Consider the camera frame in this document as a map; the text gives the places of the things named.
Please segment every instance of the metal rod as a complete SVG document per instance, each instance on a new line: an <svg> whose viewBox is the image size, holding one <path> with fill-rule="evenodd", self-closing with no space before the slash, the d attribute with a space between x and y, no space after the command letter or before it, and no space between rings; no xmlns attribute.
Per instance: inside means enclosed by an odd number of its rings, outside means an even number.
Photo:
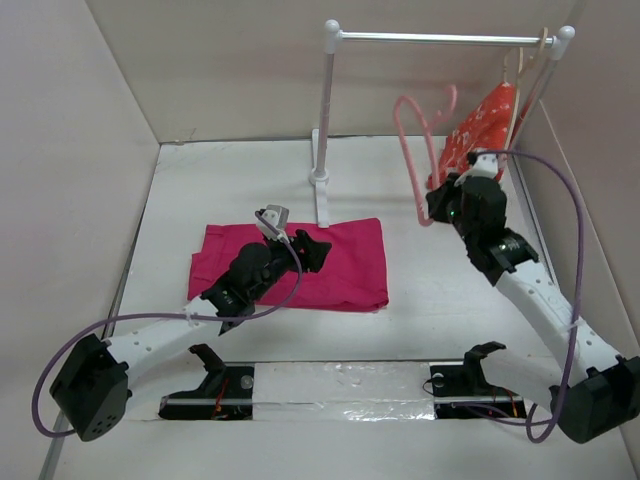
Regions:
<svg viewBox="0 0 640 480"><path fill-rule="evenodd" d="M335 54L325 54L324 80L322 86L322 105L320 107L320 128L318 132L318 152L316 167L313 171L315 178L325 177L325 160L327 158L327 137L329 135L329 108L331 106L331 84L333 83L333 57Z"/></svg>
<svg viewBox="0 0 640 480"><path fill-rule="evenodd" d="M422 43L431 45L476 45L494 47L537 47L539 37L505 37L490 35L438 35L413 33L340 32L340 39L354 42ZM551 48L554 37L547 38L545 48Z"/></svg>
<svg viewBox="0 0 640 480"><path fill-rule="evenodd" d="M56 423L53 425L54 432L64 432L69 429L69 421L64 413L58 413ZM44 459L42 470L40 470L40 476L38 480L53 480L58 467L58 461L62 453L62 446L64 444L65 437L54 438L49 444L49 450L47 450L47 456Z"/></svg>
<svg viewBox="0 0 640 480"><path fill-rule="evenodd" d="M558 65L558 60L552 60L550 58L547 58L544 64L542 65L542 68L540 69L540 73L538 74L538 77L536 78L536 81L534 82L533 87L531 87L529 96L525 100L524 105L522 106L522 109L518 114L518 123L517 123L518 130L516 131L515 135L511 139L512 147L517 145L517 142L520 139L522 132L524 131L524 127L527 121L531 118L531 114L538 106L538 101L544 95L544 92L547 89L549 82L551 81L551 77L553 76L553 72L555 71L557 65Z"/></svg>

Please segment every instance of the white wall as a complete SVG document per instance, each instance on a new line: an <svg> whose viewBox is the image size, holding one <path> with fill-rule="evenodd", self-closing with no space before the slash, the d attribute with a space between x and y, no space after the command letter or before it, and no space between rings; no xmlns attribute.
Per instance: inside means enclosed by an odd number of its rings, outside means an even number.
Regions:
<svg viewBox="0 0 640 480"><path fill-rule="evenodd" d="M585 318L629 356L640 354L639 17L636 1L588 2L545 95L549 118L539 109L524 142L527 150L549 156L575 175L592 221ZM525 165L525 173L553 264L569 294L576 252L570 200L542 169ZM640 420L625 426L623 434L640 472Z"/></svg>
<svg viewBox="0 0 640 480"><path fill-rule="evenodd" d="M0 58L0 478L18 480L49 445L33 384L106 314L158 145L82 0L0 2Z"/></svg>
<svg viewBox="0 0 640 480"><path fill-rule="evenodd" d="M88 0L160 141L309 136L319 117L323 24L345 30L538 35L575 0ZM503 49L343 44L330 130L393 134L398 95L426 111L460 90L459 121L500 79ZM453 122L443 129L450 131Z"/></svg>

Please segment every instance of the white pole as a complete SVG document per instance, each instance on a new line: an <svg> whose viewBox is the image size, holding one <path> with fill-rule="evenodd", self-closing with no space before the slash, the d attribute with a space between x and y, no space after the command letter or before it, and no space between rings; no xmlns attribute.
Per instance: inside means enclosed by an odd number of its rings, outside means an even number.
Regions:
<svg viewBox="0 0 640 480"><path fill-rule="evenodd" d="M324 80L322 87L322 104L320 107L320 132L318 135L318 152L315 168L309 180L312 184L327 182L329 172L325 168L327 157L327 137L329 135L329 108L331 106L331 84L333 83L333 57L340 41L340 24L335 20L327 20L324 24L326 41L324 46Z"/></svg>

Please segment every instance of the black bracket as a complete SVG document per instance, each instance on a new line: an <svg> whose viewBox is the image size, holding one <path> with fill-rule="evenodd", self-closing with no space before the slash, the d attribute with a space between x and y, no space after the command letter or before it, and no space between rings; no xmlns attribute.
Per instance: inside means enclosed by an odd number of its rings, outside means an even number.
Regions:
<svg viewBox="0 0 640 480"><path fill-rule="evenodd" d="M505 417L526 418L524 401L514 400L517 393L509 392L500 386L489 384L484 378L480 361L487 355L505 346L498 342L476 345L464 355L462 363L434 362L431 370L431 393L434 396L436 417L478 418L473 409L455 406L455 401L473 402L488 405L504 413Z"/></svg>
<svg viewBox="0 0 640 480"><path fill-rule="evenodd" d="M567 391L558 425L567 437L586 443L640 414L640 357L619 357L602 372L587 370L589 378ZM558 386L551 387L551 409L556 408Z"/></svg>
<svg viewBox="0 0 640 480"><path fill-rule="evenodd" d="M250 420L253 416L252 365L228 366L205 344L189 351L204 363L207 376L195 390L167 395L158 415L165 420Z"/></svg>
<svg viewBox="0 0 640 480"><path fill-rule="evenodd" d="M489 280L498 282L502 274L538 254L518 233L505 227L507 196L490 178L470 177L456 186L459 175L449 174L445 183L427 194L429 216L436 222L451 223L467 247L467 256Z"/></svg>
<svg viewBox="0 0 640 480"><path fill-rule="evenodd" d="M101 437L124 416L131 397L128 368L93 334L71 350L49 392L83 442Z"/></svg>

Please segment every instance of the cable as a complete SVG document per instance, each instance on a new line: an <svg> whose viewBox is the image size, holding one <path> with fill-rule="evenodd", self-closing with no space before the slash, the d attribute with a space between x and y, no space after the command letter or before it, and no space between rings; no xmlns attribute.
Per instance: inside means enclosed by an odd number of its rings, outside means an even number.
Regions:
<svg viewBox="0 0 640 480"><path fill-rule="evenodd" d="M463 408L466 408L470 412L473 412L474 415L477 415L477 416L479 416L481 418L486 418L487 420L491 420L493 422L501 423L503 425L509 425L511 427L526 427L525 421L515 422L515 421L504 420L502 418L496 418L496 417L492 417L490 415L485 415L484 413L479 412L477 410L477 409L481 408L481 409L484 409L484 410L489 410L490 412L498 413L498 414L502 415L503 417L509 417L502 410L500 410L497 407L491 406L491 405L486 405L486 404L483 404L483 403L474 403L474 402L456 402L456 403L452 403L451 406L452 407L463 407ZM537 422L533 422L531 424L531 426L539 427L539 426L542 426L542 425L547 425L548 423L549 423L548 420L540 420L540 421L537 421Z"/></svg>
<svg viewBox="0 0 640 480"><path fill-rule="evenodd" d="M213 420L216 416L217 413L220 412L221 407L220 407L220 400L222 400L222 397L224 397L224 393L227 391L227 385L229 385L229 379L225 378L224 382L222 384L222 390L220 390L220 393L218 394L218 397L216 398L216 406L213 409L213 415L211 416L211 420Z"/></svg>
<svg viewBox="0 0 640 480"><path fill-rule="evenodd" d="M513 399L513 393L511 392L511 390L507 390L506 388L503 388L503 390L507 392L507 395L509 395L509 398L511 399L511 410L513 412L513 417L518 418L518 409L516 408L516 401Z"/></svg>
<svg viewBox="0 0 640 480"><path fill-rule="evenodd" d="M422 390L424 390L425 392L427 392L429 395L431 395L432 397L435 397L435 395L433 394L432 391L427 390L427 383L431 383L431 379L427 379L423 384L422 384Z"/></svg>
<svg viewBox="0 0 640 480"><path fill-rule="evenodd" d="M551 170L559 179L562 181L564 186L569 191L571 195L571 199L573 200L573 204L576 208L576 217L578 220L578 261L576 265L576 285L574 290L574 300L573 300L573 309L571 311L571 324L573 325L578 318L580 317L580 305L582 302L582 276L583 276L583 268L584 268L584 213L582 211L582 205L580 203L580 197L578 192L576 191L574 185L571 180L569 180L558 168L556 168L550 161L539 157L537 155L533 155L530 153L519 152L515 150L486 150L480 153L480 155L510 155L510 156L518 156L524 157L529 160L535 160L538 163L541 163L549 170ZM564 364L564 369L562 372L562 379L560 381L560 387L558 388L558 396L556 400L556 408L553 410L551 418L544 422L533 422L533 415L536 412L537 405L533 404L531 410L529 411L529 415L524 423L524 426L527 430L527 437L533 443L542 443L544 442L551 432L558 424L560 420L560 415L562 414L562 409L564 407L564 401L567 395L567 390L569 388L569 377L571 375L571 368L573 366L573 359L576 351L576 337L578 331L576 328L570 329L569 333L569 345L567 348L567 357ZM533 435L532 428L535 425L546 424L545 430L540 434L539 437L535 437Z"/></svg>
<svg viewBox="0 0 640 480"><path fill-rule="evenodd" d="M264 223L269 230L271 230L276 235L280 235L280 232L278 232L273 225L271 225L264 218L262 218L259 212L256 212L255 215L256 215L256 218L258 218L259 221ZM298 268L298 280L296 281L296 284L291 290L291 293L289 293L287 298L285 298L281 303L265 310L264 312L255 313L247 317L210 317L207 315L191 315L191 319L201 320L203 322L238 322L238 321L244 321L244 320L256 320L258 318L266 317L267 315L272 314L276 310L281 309L287 303L289 303L289 301L291 301L291 299L296 295L296 293L298 292L298 289L300 288L300 283L302 282L302 264L300 263L300 259L298 258L298 255L296 254L295 250L289 243L289 239L287 237L283 238L283 243L285 244L285 246L293 256L294 261L296 262L296 267ZM53 355L53 357L51 357L51 360L49 360L49 362L46 364L46 366L42 370L42 373L40 374L40 377L36 382L36 386L33 389L33 395L31 397L31 418L33 420L33 424L35 425L36 429L42 435L49 438L61 438L61 437L67 437L69 435L73 435L75 433L75 430L67 430L66 432L54 432L52 430L49 430L47 427L44 426L44 424L42 423L42 418L40 418L40 410L38 408L38 405L40 403L40 395L42 394L42 388L44 387L44 382L49 376L49 373L51 373L51 370L53 370L53 367L56 365L56 363L58 363L60 358L62 358L62 356L69 349L71 349L79 340L81 340L83 337L93 332L97 328L103 327L110 323L124 322L128 320L139 320L142 318L186 320L186 315L184 313L132 313L129 315L118 315L115 317L105 318L104 320L100 320L98 322L92 323L91 325L82 329L80 332L74 335L71 338L71 340L65 343L60 348L60 350L58 350Z"/></svg>

